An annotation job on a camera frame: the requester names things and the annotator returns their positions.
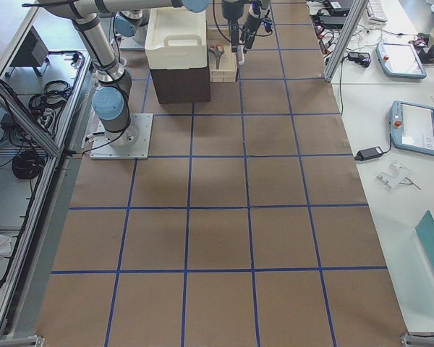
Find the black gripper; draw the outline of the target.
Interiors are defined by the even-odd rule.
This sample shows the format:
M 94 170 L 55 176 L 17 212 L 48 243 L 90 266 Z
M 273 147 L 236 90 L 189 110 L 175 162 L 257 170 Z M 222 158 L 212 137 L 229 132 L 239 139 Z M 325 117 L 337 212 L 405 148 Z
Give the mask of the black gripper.
M 241 38 L 244 38 L 244 50 L 249 51 L 252 49 L 255 41 L 255 35 L 260 27 L 262 19 L 266 15 L 266 8 L 263 7 L 250 7 L 244 24 L 241 28 Z M 230 40 L 231 52 L 236 53 L 239 47 L 239 25 L 237 21 L 230 22 Z
M 222 0 L 221 11 L 223 17 L 230 22 L 237 22 L 243 15 L 244 1 Z

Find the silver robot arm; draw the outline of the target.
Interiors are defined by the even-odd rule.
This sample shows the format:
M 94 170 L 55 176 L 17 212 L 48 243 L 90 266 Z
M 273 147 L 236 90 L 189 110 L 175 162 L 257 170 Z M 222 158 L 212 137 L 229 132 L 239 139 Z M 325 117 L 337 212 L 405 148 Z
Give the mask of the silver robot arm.
M 84 43 L 98 73 L 102 88 L 95 92 L 92 106 L 99 103 L 108 114 L 96 111 L 104 126 L 107 144 L 124 147 L 136 143 L 139 131 L 132 125 L 129 93 L 132 78 L 110 47 L 99 20 L 100 14 L 140 11 L 144 9 L 178 8 L 201 13 L 208 1 L 34 1 L 24 7 L 45 9 L 50 14 L 71 20 Z
M 240 27 L 243 53 L 252 49 L 260 27 L 265 30 L 265 34 L 260 35 L 260 37 L 267 37 L 272 34 L 273 21 L 270 17 L 270 3 L 270 1 L 251 1 L 244 24 Z

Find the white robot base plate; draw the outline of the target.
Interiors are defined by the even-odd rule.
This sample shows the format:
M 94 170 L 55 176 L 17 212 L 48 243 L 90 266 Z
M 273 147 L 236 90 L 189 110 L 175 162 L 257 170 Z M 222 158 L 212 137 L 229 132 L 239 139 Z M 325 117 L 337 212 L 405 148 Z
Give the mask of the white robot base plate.
M 147 159 L 152 128 L 153 114 L 132 113 L 130 126 L 116 141 L 108 145 L 117 137 L 117 134 L 109 132 L 94 137 L 95 149 L 90 151 L 90 157 L 94 160 Z

